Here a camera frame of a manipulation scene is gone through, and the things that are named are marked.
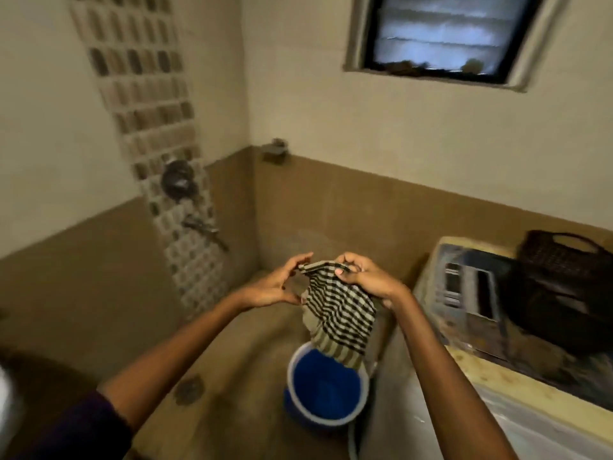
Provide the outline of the person's left hand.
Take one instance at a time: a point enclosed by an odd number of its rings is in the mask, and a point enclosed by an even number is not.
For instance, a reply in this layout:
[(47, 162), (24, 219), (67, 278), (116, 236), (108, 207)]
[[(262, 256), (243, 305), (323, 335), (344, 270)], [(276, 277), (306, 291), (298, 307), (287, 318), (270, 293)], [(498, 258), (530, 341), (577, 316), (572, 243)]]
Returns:
[(243, 287), (239, 291), (240, 301), (245, 309), (268, 307), (278, 303), (300, 305), (301, 298), (286, 288), (286, 282), (296, 269), (286, 269), (286, 263), (265, 277)]

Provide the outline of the person's right hand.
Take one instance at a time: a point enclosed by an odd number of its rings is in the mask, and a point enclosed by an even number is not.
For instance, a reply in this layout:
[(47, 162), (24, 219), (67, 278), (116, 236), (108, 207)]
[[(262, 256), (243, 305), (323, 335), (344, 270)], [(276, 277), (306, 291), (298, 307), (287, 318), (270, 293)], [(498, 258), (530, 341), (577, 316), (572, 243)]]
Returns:
[(346, 252), (335, 261), (345, 268), (360, 267), (360, 285), (357, 286), (379, 298), (388, 309), (393, 309), (395, 305), (412, 296), (411, 290), (405, 284), (381, 269), (370, 258)]

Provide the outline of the black and white checkered cloth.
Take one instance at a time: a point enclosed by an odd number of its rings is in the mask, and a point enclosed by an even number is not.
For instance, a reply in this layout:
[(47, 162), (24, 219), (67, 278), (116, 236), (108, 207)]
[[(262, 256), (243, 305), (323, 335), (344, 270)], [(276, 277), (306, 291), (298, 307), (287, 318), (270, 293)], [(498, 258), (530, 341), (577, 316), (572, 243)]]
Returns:
[(335, 273), (338, 269), (352, 272), (347, 264), (334, 261), (297, 267), (297, 271), (309, 280), (301, 296), (303, 324), (310, 333), (314, 349), (358, 371), (382, 303), (359, 285), (341, 280)]

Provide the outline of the person's right forearm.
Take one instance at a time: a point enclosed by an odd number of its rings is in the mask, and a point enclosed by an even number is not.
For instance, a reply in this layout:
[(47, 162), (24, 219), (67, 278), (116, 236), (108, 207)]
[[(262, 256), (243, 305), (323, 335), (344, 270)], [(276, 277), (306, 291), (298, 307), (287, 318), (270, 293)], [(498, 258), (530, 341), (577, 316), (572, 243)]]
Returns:
[(519, 460), (498, 421), (436, 336), (411, 291), (390, 295), (444, 460)]

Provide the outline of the person's left forearm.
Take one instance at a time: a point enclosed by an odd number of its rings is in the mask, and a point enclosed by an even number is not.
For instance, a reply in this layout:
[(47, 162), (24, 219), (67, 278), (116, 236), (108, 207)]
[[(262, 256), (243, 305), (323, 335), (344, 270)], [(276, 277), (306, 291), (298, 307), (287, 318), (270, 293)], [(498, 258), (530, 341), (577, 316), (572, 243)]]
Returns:
[(185, 325), (127, 365), (98, 391), (138, 431), (219, 333), (248, 305), (243, 290)]

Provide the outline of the metal corner soap holder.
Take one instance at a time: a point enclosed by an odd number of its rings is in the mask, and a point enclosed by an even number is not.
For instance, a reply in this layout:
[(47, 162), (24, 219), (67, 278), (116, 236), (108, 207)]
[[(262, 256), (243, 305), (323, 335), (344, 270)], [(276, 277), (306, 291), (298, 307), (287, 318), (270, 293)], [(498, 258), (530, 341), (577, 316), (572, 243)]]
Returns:
[(275, 165), (283, 165), (290, 154), (288, 143), (282, 138), (272, 139), (270, 143), (262, 145), (260, 151), (263, 162)]

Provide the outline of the blue plastic bucket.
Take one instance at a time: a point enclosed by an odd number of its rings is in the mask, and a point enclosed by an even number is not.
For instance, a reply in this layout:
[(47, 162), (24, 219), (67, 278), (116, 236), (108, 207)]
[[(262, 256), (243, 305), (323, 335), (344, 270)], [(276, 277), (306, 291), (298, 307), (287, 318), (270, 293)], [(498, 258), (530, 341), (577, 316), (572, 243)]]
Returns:
[(303, 426), (334, 431), (357, 419), (369, 392), (370, 377), (364, 365), (357, 370), (347, 368), (306, 342), (288, 363), (283, 406)]

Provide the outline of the round metal shower mixer valve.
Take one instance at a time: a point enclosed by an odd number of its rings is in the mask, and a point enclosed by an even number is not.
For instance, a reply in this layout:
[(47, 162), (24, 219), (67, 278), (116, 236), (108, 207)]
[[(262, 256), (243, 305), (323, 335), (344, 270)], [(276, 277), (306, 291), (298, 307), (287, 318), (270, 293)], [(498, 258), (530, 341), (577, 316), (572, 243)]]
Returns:
[(184, 159), (169, 161), (165, 165), (160, 185), (165, 195), (176, 203), (195, 200), (199, 193), (194, 169)]

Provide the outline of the white washing machine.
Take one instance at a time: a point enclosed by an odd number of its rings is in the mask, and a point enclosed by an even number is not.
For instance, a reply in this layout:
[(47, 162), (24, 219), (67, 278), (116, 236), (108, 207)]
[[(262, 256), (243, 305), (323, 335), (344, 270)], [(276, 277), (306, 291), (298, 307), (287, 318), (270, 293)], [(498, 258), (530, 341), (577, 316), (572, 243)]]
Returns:
[[(613, 351), (574, 357), (512, 323), (498, 285), (513, 256), (441, 237), (413, 293), (521, 460), (613, 460)], [(443, 460), (399, 327), (373, 383), (352, 460)]]

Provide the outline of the round floor drain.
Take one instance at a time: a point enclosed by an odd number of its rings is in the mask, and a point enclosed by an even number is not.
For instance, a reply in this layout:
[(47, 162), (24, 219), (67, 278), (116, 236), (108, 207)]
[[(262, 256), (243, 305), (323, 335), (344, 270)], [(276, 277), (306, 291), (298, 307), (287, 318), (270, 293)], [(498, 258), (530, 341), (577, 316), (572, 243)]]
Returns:
[(200, 375), (194, 374), (178, 382), (173, 391), (177, 406), (188, 407), (199, 401), (205, 392), (205, 385)]

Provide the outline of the dark woven basket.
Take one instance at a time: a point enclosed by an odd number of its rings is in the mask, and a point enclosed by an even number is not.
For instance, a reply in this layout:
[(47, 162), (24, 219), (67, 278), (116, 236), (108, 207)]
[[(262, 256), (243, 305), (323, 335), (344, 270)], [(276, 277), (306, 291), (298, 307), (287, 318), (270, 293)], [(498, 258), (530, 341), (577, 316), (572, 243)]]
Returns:
[(578, 357), (613, 351), (613, 253), (591, 239), (528, 231), (499, 290), (533, 336)]

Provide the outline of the dark purple sleeve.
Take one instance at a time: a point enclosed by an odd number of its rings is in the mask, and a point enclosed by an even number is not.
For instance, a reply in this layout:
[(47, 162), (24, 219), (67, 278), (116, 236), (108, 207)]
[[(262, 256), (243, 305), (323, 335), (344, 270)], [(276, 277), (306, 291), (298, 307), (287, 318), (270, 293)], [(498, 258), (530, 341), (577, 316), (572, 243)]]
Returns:
[(123, 460), (134, 431), (97, 391), (71, 407), (39, 441), (10, 460)]

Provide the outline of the metal wall tap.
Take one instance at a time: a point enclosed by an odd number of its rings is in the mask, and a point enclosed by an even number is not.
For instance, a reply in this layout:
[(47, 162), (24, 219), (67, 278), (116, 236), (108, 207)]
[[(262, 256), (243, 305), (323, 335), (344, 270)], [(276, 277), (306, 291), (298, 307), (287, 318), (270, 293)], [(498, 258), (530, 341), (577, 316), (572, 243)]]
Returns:
[(209, 224), (202, 218), (190, 213), (183, 218), (181, 225), (187, 229), (199, 233), (204, 238), (217, 244), (223, 252), (229, 252), (229, 246), (223, 241), (223, 239), (221, 239), (219, 236), (219, 229), (213, 224)]

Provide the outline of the window with dark frame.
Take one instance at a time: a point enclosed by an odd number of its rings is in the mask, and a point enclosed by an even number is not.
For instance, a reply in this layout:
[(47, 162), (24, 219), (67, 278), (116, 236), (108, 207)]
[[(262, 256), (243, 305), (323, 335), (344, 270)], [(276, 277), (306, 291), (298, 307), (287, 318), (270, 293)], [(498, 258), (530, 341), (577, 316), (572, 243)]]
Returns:
[(345, 72), (527, 92), (570, 0), (353, 0)]

